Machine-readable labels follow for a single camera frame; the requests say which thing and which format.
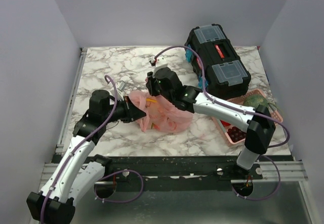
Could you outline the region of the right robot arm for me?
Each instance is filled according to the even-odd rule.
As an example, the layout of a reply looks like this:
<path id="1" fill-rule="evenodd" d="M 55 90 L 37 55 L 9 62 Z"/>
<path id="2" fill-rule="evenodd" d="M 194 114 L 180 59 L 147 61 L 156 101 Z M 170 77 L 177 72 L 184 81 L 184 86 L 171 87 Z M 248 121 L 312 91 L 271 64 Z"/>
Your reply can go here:
<path id="1" fill-rule="evenodd" d="M 168 67 L 148 72 L 146 87 L 151 96 L 162 96 L 179 110 L 225 121 L 246 133 L 244 147 L 233 166 L 236 178 L 249 176 L 254 162 L 267 152 L 275 132 L 267 107 L 242 106 L 212 96 L 200 88 L 183 85 Z"/>

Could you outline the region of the pink plastic bag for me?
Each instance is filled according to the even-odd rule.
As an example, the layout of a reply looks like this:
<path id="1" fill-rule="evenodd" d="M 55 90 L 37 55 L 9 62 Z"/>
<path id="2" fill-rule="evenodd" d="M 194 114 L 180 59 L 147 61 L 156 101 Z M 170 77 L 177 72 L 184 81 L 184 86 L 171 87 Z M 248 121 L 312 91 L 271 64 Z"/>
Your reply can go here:
<path id="1" fill-rule="evenodd" d="M 129 98 L 147 114 L 136 121 L 143 132 L 155 129 L 164 133 L 179 133 L 186 130 L 192 122 L 192 113 L 177 109 L 161 95 L 154 97 L 148 92 L 135 90 L 129 94 Z M 154 99 L 157 103 L 146 102 L 147 98 Z"/>

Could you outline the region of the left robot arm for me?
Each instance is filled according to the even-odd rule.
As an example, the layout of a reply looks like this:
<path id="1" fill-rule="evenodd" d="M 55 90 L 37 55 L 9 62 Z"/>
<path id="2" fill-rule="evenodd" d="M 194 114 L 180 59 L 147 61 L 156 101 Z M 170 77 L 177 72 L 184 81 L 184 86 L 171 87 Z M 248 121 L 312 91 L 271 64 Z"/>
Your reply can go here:
<path id="1" fill-rule="evenodd" d="M 71 223 L 75 207 L 96 181 L 112 176 L 111 159 L 96 155 L 83 169 L 89 153 L 95 148 L 110 122 L 129 123 L 146 113 L 135 106 L 129 97 L 122 100 L 106 90 L 96 90 L 89 100 L 89 108 L 76 123 L 69 147 L 56 170 L 37 193 L 27 197 L 33 219 L 40 223 Z"/>

